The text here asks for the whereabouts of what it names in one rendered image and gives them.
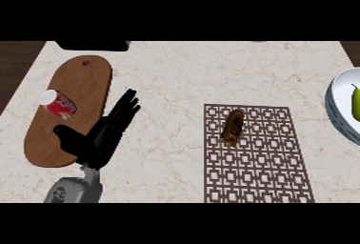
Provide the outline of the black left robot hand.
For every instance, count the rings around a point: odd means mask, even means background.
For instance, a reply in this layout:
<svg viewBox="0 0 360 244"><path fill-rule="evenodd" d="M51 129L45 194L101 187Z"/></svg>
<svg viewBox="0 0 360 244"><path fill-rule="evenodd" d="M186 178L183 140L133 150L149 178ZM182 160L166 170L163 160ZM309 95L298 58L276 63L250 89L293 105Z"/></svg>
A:
<svg viewBox="0 0 360 244"><path fill-rule="evenodd" d="M127 90L108 116L101 118L86 135L65 125L54 127L61 149L76 156L80 165L96 170L107 165L139 109L136 90Z"/></svg>

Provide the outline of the brown pear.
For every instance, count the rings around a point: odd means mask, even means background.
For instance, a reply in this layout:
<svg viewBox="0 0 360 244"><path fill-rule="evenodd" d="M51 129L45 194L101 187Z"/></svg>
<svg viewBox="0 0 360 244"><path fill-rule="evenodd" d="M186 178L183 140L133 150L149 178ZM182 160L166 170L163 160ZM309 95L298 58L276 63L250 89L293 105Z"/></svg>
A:
<svg viewBox="0 0 360 244"><path fill-rule="evenodd" d="M225 122L225 131L222 133L223 142L235 147L236 142L241 137L244 126L244 112L241 110L235 110L231 112L229 117Z"/></svg>

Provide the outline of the brown patterned placemat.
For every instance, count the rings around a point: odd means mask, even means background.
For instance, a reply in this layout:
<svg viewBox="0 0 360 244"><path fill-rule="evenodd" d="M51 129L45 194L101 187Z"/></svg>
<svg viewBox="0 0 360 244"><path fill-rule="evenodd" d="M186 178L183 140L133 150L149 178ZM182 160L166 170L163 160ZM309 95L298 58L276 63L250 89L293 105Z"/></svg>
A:
<svg viewBox="0 0 360 244"><path fill-rule="evenodd" d="M232 111L245 114L239 140L222 139ZM316 201L288 107L204 106L204 201L313 203Z"/></svg>

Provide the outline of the white bowl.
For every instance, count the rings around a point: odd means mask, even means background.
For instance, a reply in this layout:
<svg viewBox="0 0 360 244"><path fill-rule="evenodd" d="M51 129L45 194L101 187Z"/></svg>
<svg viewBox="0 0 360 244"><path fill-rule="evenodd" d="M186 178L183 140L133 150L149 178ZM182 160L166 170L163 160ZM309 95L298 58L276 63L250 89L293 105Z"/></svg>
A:
<svg viewBox="0 0 360 244"><path fill-rule="evenodd" d="M335 129L360 146L360 122L352 114L356 88L360 89L360 67L341 71L334 77L325 94L325 109Z"/></svg>

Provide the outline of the green pear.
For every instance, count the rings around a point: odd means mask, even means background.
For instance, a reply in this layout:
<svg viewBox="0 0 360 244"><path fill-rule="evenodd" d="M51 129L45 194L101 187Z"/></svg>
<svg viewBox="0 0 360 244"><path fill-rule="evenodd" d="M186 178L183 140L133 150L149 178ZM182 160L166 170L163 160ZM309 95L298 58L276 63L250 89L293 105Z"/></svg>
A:
<svg viewBox="0 0 360 244"><path fill-rule="evenodd" d="M352 115L353 118L360 122L360 89L352 84L354 90L352 94Z"/></svg>

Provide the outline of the brown wooden cutting board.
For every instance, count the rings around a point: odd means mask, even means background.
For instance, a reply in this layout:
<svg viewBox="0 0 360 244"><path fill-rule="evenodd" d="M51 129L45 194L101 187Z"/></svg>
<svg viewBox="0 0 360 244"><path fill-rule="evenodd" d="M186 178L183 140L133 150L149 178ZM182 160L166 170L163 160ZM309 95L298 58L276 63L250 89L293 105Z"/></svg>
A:
<svg viewBox="0 0 360 244"><path fill-rule="evenodd" d="M67 125L87 134L104 116L113 68L99 55L82 55L58 68L48 88L55 101L42 103L24 139L24 154L30 163L59 168L76 162L76 156L61 149L56 125Z"/></svg>

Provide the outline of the red soda can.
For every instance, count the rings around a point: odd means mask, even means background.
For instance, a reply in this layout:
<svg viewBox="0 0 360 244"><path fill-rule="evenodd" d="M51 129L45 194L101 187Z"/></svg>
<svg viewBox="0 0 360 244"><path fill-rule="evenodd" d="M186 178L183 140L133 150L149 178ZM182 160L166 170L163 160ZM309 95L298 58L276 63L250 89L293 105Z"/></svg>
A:
<svg viewBox="0 0 360 244"><path fill-rule="evenodd" d="M77 105L71 98L58 90L48 90L40 96L42 107L59 118L70 119L77 112Z"/></svg>

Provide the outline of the black appliance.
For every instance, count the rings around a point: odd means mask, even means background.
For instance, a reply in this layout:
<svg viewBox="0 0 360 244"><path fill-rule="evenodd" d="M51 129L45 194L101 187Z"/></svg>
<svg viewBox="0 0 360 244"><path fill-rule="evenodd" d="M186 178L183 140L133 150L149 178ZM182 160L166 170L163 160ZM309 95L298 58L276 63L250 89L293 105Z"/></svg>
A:
<svg viewBox="0 0 360 244"><path fill-rule="evenodd" d="M58 41L56 44L70 51L127 51L130 48L130 41Z"/></svg>

